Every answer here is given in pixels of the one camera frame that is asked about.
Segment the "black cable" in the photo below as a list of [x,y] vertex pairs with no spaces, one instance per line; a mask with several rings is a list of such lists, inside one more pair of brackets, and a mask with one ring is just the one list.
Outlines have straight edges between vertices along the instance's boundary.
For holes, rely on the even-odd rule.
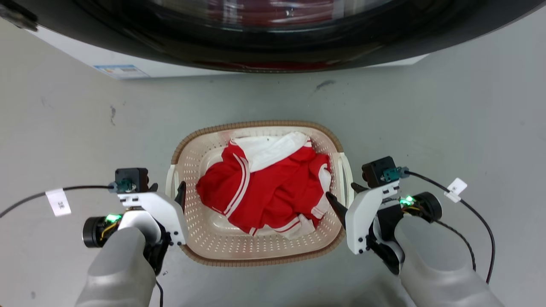
[[474,251],[472,250],[472,247],[470,246],[470,243],[468,242],[468,240],[466,240],[466,238],[460,232],[456,231],[455,228],[447,225],[444,222],[439,221],[438,219],[436,219],[435,217],[430,215],[428,212],[425,211],[425,208],[423,208],[422,206],[419,206],[419,208],[421,209],[421,211],[420,211],[421,214],[428,217],[430,220],[434,221],[434,223],[438,223],[439,225],[441,225],[443,227],[446,227],[447,229],[451,230],[452,232],[454,232],[456,235],[458,235],[459,238],[461,238],[465,242],[466,247],[468,247],[468,251],[470,252],[470,257],[472,258],[472,269],[474,271],[476,271],[476,258],[474,256]]
[[[420,178],[420,179],[423,179],[423,180],[425,180],[427,182],[430,182],[431,184],[439,187],[440,189],[444,190],[445,192],[451,193],[451,191],[448,190],[443,185],[441,185],[441,184],[435,182],[434,180],[429,179],[429,178],[427,178],[427,177],[425,177],[423,175],[419,175],[417,173],[410,172],[408,170],[405,171],[404,173],[408,174],[408,175],[411,175],[411,176],[415,176],[415,177]],[[460,202],[461,202],[461,204],[463,204],[465,207],[467,207],[470,211],[472,211],[472,213],[474,213],[479,218],[479,220],[482,222],[482,224],[485,226],[485,229],[487,229],[487,232],[489,233],[489,238],[491,239],[491,262],[489,263],[489,271],[487,272],[487,278],[485,279],[485,282],[489,283],[489,281],[491,280],[491,274],[493,273],[493,264],[495,263],[495,237],[493,236],[493,231],[491,231],[491,228],[489,227],[489,224],[487,224],[485,219],[472,206],[470,206],[463,199],[461,199]]]
[[163,307],[163,288],[156,279],[156,285],[159,288],[159,307]]
[[[86,190],[86,189],[90,189],[90,188],[105,188],[105,189],[111,189],[112,186],[72,186],[72,187],[64,187],[63,188],[63,191],[71,191],[71,190]],[[7,209],[5,209],[4,211],[2,211],[0,213],[0,219],[4,217],[4,215],[8,214],[10,211],[12,211],[13,209],[17,208],[18,206],[26,203],[26,202],[29,202],[33,199],[36,199],[38,197],[42,197],[42,196],[45,196],[45,192],[42,192],[42,193],[38,193],[38,194],[34,194],[32,196],[29,196],[23,200],[20,200],[18,202],[16,202],[15,204],[11,205],[10,207],[8,207]]]

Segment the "red fabric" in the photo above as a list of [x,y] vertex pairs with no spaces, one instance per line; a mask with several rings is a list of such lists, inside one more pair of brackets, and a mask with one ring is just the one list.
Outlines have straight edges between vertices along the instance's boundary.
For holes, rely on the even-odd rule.
[[264,225],[287,231],[299,223],[298,214],[304,214],[316,227],[318,219],[311,209],[324,194],[318,172],[322,165],[329,166],[328,155],[302,147],[255,173],[248,172],[245,154],[236,145],[229,144],[222,158],[223,162],[210,167],[195,187],[204,205],[250,234]]

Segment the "blue and white sticker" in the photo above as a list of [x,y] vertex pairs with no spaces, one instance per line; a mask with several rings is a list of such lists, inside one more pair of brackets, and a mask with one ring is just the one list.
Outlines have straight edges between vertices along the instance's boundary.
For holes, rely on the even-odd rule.
[[150,76],[138,69],[135,65],[95,65],[99,71],[116,79],[138,79]]

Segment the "washing machine door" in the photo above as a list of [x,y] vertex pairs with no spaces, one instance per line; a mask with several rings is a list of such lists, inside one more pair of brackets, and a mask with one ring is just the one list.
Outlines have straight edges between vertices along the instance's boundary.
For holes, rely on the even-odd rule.
[[237,72],[363,67],[502,27],[544,0],[0,0],[124,54]]

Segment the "yellow wire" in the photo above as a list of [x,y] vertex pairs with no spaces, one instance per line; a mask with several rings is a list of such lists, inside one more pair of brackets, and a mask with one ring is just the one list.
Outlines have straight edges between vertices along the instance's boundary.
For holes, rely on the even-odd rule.
[[107,228],[105,228],[103,230],[103,232],[100,234],[100,239],[102,240],[104,238],[104,234],[109,231],[110,229],[114,228],[117,226],[117,223],[113,223],[112,225],[108,226]]

